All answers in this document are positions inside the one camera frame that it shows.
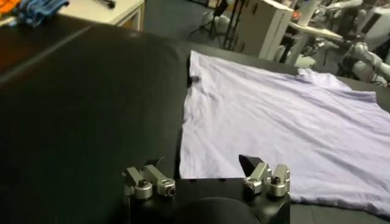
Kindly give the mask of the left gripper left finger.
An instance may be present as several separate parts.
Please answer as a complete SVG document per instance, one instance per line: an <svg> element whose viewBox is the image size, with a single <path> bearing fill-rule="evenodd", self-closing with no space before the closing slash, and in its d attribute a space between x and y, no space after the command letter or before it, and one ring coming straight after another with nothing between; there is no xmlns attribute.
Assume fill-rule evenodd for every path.
<svg viewBox="0 0 390 224"><path fill-rule="evenodd" d="M151 199L154 192L165 198L175 197L176 182L158 169L162 159L163 156L147 160L139 170L136 167L126 168L123 171L124 195L134 195L138 200Z"/></svg>

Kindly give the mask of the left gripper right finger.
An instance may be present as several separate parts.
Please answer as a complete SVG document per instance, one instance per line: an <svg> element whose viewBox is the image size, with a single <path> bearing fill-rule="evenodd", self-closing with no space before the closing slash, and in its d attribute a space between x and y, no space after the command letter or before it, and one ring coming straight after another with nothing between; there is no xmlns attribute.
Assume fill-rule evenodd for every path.
<svg viewBox="0 0 390 224"><path fill-rule="evenodd" d="M290 169L284 164L278 164L274 170L259 157L239 155L239 163L245 174L245 187L251 194L262 192L272 198L282 198L290 194Z"/></svg>

